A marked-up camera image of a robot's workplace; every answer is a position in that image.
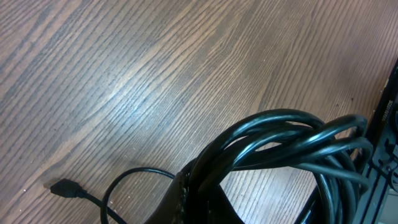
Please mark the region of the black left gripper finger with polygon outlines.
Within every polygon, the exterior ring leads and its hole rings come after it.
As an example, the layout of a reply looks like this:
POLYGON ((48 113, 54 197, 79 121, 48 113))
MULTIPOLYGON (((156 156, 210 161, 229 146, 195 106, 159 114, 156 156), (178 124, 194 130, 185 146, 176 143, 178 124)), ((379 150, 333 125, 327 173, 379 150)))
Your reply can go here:
POLYGON ((179 172, 146 223, 243 224, 218 186, 204 202, 189 199, 188 173, 179 172))

